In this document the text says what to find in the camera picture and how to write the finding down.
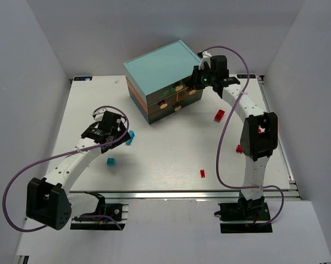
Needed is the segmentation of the transparent brown top drawer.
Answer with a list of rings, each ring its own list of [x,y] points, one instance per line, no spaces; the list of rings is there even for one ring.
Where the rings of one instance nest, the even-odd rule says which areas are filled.
[[[199,90],[195,90],[194,88],[187,87],[186,84],[189,82],[189,80],[190,77],[188,76],[181,79],[180,81],[176,81],[175,83],[172,83],[166,87],[161,88],[160,90],[157,90],[147,95],[147,105],[150,106],[151,104],[164,100],[171,95],[175,95],[176,100],[180,101],[188,96],[200,92]]]

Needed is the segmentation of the red long lego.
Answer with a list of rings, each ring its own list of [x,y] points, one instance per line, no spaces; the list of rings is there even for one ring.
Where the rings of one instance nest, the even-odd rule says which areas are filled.
[[[214,121],[216,121],[216,122],[220,122],[220,121],[222,120],[222,118],[224,117],[224,115],[225,115],[225,111],[220,109],[220,110],[217,112],[217,114],[215,115],[215,117],[214,117]]]

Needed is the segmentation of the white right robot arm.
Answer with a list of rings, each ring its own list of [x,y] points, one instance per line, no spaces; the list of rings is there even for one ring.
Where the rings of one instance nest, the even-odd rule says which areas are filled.
[[[208,52],[198,56],[201,62],[194,67],[187,86],[193,90],[212,87],[242,120],[240,146],[246,164],[240,196],[247,201],[259,200],[263,196],[268,160],[278,146],[278,117],[256,105],[245,93],[240,81],[229,76],[226,56],[212,56]]]

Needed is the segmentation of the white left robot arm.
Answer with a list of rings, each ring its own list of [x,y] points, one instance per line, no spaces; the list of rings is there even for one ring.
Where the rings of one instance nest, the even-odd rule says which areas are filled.
[[[75,149],[41,179],[27,185],[26,215],[43,225],[61,230],[72,218],[105,218],[104,197],[93,191],[72,194],[79,176],[99,155],[130,140],[124,113],[99,108],[92,123],[82,134]]]

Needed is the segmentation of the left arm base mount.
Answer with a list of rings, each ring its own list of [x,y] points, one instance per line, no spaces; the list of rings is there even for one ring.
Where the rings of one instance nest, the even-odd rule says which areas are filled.
[[[106,200],[97,192],[69,194],[71,230],[121,231],[128,219],[128,205]]]

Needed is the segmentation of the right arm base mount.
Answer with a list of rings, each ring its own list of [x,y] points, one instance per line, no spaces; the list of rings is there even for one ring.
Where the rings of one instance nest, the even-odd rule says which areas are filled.
[[[237,203],[219,203],[219,210],[214,213],[220,220],[220,232],[222,234],[258,234],[272,233],[272,224],[267,203],[261,209],[244,215],[240,212]]]

